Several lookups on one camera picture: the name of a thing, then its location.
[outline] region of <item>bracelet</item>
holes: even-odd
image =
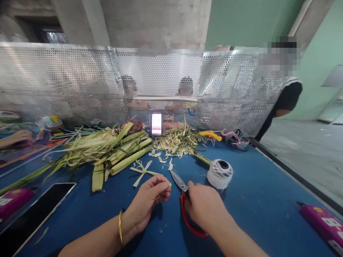
[[[119,231],[119,236],[120,236],[120,242],[121,242],[121,247],[124,248],[123,244],[123,237],[121,236],[121,213],[124,212],[125,209],[121,209],[119,213],[119,222],[118,222],[118,231]]]

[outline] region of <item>red scissor handle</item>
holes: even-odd
[[[199,230],[196,230],[188,221],[187,219],[187,216],[186,216],[186,211],[185,211],[185,206],[184,206],[184,200],[187,199],[187,196],[186,194],[182,194],[180,196],[180,202],[181,202],[181,212],[182,212],[182,217],[183,217],[183,220],[185,221],[187,227],[189,228],[189,230],[196,236],[198,237],[201,237],[201,238],[204,238],[204,237],[207,237],[208,234],[205,232],[205,231],[199,231]]]

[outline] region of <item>phone screen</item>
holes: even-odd
[[[34,204],[15,219],[0,234],[1,256],[7,257],[16,254],[36,233],[40,225],[50,217],[75,185],[76,183],[52,185]]]
[[[154,136],[162,135],[162,113],[151,114],[151,134]]]

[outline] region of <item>glue gun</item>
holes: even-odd
[[[217,139],[218,141],[222,140],[221,136],[218,136],[216,133],[213,132],[213,130],[206,130],[206,131],[201,131],[199,133],[199,135],[201,136],[208,136],[208,137],[214,137],[215,139]]]

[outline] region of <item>left hand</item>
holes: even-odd
[[[29,141],[30,143],[32,143],[32,132],[26,130],[19,130],[11,136],[0,139],[0,149],[6,149],[20,141]]]
[[[122,234],[124,244],[146,228],[151,213],[160,202],[170,197],[169,181],[163,176],[154,176],[141,185],[128,209],[122,214]]]

